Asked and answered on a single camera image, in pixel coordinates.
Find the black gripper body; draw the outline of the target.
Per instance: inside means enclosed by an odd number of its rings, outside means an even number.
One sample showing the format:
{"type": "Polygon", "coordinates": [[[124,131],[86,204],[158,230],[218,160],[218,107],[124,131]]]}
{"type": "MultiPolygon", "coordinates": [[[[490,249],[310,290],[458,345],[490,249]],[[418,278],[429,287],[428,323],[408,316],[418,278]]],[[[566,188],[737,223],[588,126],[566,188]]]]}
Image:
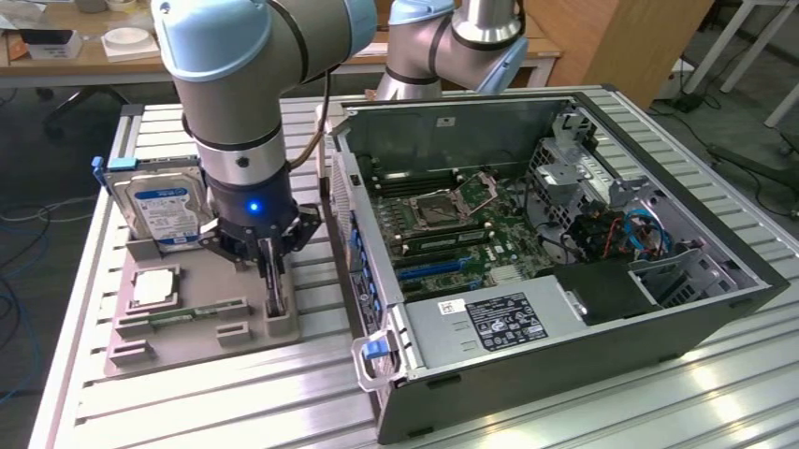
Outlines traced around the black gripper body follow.
{"type": "Polygon", "coordinates": [[[212,207],[222,232],[233,239],[245,240],[252,231],[256,239],[278,238],[298,216],[292,197],[289,165],[265,180],[249,185],[221,182],[204,176],[212,195],[212,207]]]}

